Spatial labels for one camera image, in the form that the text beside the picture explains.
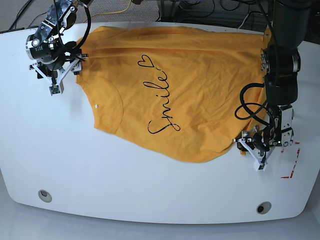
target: gray floor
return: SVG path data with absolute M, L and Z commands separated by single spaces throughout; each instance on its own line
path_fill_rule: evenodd
M 15 20 L 17 13 L 27 0 L 0 0 L 0 31 L 7 30 Z M 26 12 L 22 15 L 17 23 L 17 28 L 26 28 L 32 20 L 39 14 L 45 13 L 49 6 L 53 4 L 53 0 L 34 0 Z M 91 15 L 115 12 L 125 9 L 129 4 L 129 0 L 94 0 L 90 6 Z M 231 0 L 223 0 L 223 6 L 227 9 L 233 9 L 238 5 L 237 2 Z M 201 4 L 195 5 L 192 9 L 200 12 L 198 16 L 205 16 L 214 8 L 215 13 L 224 11 L 220 5 L 220 0 L 202 0 Z M 241 13 L 244 16 L 249 8 L 246 4 L 240 4 L 237 10 L 232 13 Z M 250 10 L 257 11 L 257 6 L 251 5 Z M 123 13 L 108 14 L 97 16 L 92 19 L 93 22 L 154 22 L 159 16 L 158 5 L 156 0 L 144 0 L 141 5 L 131 4 L 130 8 Z M 33 25 L 39 25 L 46 15 L 40 16 L 34 21 Z M 82 23 L 86 19 L 85 12 L 81 7 L 77 14 L 76 23 Z

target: white table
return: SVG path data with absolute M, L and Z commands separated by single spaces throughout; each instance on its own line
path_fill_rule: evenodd
M 250 33 L 161 22 L 94 23 L 91 29 L 99 26 Z M 64 41 L 78 40 L 85 28 L 73 26 Z M 292 127 L 300 144 L 282 154 L 276 149 L 266 172 L 256 172 L 253 158 L 241 157 L 236 146 L 212 161 L 186 163 L 94 129 L 91 106 L 73 74 L 63 81 L 62 95 L 50 96 L 47 83 L 29 71 L 32 61 L 25 43 L 34 32 L 0 35 L 0 168 L 17 203 L 96 218 L 173 224 L 265 221 L 292 218 L 304 210 L 320 169 L 320 46 L 303 42 L 299 47 L 302 68 Z M 296 160 L 292 178 L 281 178 L 290 175 Z M 48 191 L 52 202 L 40 200 L 39 190 Z M 257 206 L 263 202 L 272 208 L 261 215 Z

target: yellow t-shirt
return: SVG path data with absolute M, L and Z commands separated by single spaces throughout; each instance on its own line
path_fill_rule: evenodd
M 261 47 L 254 34 L 99 27 L 82 46 L 89 58 L 76 82 L 96 129 L 179 161 L 207 162 L 252 123 L 234 112 L 241 89 L 263 82 Z M 264 96 L 252 88 L 245 101 L 261 104 Z

